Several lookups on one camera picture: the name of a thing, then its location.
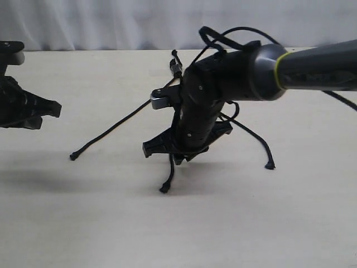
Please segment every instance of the white curtain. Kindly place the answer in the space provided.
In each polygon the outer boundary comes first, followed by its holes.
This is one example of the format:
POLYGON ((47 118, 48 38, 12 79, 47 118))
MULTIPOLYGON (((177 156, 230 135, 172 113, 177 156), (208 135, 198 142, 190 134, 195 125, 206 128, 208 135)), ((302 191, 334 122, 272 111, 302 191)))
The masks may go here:
MULTIPOLYGON (((286 46, 357 39, 351 0, 0 0, 0 40, 26 50, 194 49, 207 25, 251 26, 286 46)), ((261 39, 231 35, 238 42, 261 39)))

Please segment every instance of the white table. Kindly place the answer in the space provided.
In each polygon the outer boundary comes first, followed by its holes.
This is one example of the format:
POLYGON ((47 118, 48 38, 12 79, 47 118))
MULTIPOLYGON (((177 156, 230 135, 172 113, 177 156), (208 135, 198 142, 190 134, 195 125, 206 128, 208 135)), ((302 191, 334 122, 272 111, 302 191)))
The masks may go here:
MULTIPOLYGON (((197 51, 179 51, 187 65, 197 51)), ((0 130, 0 267, 352 267, 357 264, 357 114, 320 92, 241 102, 234 127, 158 188, 167 155, 142 142, 171 108, 140 114, 69 154, 170 79, 169 51, 28 52, 19 84, 63 105, 42 129, 0 130)), ((357 101, 356 93, 344 96, 357 101)))

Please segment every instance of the table surface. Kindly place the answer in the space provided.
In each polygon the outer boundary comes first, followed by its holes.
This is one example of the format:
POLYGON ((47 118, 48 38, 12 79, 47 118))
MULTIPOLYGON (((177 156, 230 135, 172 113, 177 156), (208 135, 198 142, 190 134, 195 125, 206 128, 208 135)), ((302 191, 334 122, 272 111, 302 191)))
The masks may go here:
MULTIPOLYGON (((184 65, 197 51, 179 51, 184 65)), ((357 264, 356 113, 326 94, 241 102, 234 127, 176 168, 142 142, 171 108, 145 108, 75 162, 69 155, 171 77, 170 51, 27 52, 23 89, 63 105, 42 129, 1 130, 0 267, 353 267, 357 264)), ((357 94, 343 93, 357 101, 357 94)), ((227 113, 233 110, 224 108, 227 113)))

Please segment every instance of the yellow ring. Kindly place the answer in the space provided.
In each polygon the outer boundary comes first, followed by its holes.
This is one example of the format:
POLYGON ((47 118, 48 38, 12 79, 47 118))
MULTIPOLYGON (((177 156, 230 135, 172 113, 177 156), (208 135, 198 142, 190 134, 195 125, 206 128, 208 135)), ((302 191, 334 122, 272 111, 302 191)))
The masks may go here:
POLYGON ((279 76, 278 76, 278 67, 279 67, 279 63, 280 61, 287 55, 291 54, 291 52, 286 52, 285 54, 281 55, 278 59, 277 62, 275 63, 275 68, 274 68, 274 78, 275 78, 275 82, 278 85, 279 88, 284 89, 283 86, 281 86, 280 81, 279 81, 279 76))

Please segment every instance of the white backdrop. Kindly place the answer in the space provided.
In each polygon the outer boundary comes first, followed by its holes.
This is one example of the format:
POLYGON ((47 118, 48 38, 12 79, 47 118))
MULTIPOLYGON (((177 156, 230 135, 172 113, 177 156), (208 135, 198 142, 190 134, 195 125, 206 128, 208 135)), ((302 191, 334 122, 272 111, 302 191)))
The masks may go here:
MULTIPOLYGON (((0 40, 27 50, 194 49, 198 29, 257 27, 286 46, 357 38, 351 0, 1 0, 0 40)), ((239 42, 252 33, 233 35, 239 42)))

